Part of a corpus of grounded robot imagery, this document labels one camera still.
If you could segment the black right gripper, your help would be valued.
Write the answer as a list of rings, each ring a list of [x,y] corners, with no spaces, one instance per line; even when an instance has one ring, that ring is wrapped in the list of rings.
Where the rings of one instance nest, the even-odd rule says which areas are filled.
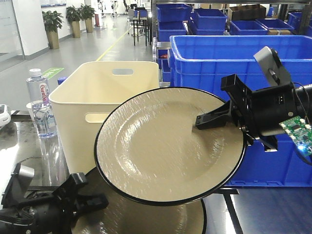
[[[264,145],[266,152],[278,150],[276,135],[283,134],[280,122],[304,116],[304,90],[292,83],[252,91],[237,75],[221,79],[221,90],[230,101],[198,115],[195,127],[206,130],[237,124],[252,140]]]

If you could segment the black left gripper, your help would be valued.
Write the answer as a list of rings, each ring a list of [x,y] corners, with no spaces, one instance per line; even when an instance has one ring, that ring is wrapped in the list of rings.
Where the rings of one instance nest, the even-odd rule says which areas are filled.
[[[81,216],[109,204],[104,194],[80,194],[88,184],[84,173],[70,174],[60,186],[39,187],[37,195],[25,197],[33,177],[33,168],[16,164],[2,194],[2,234],[70,234]]]

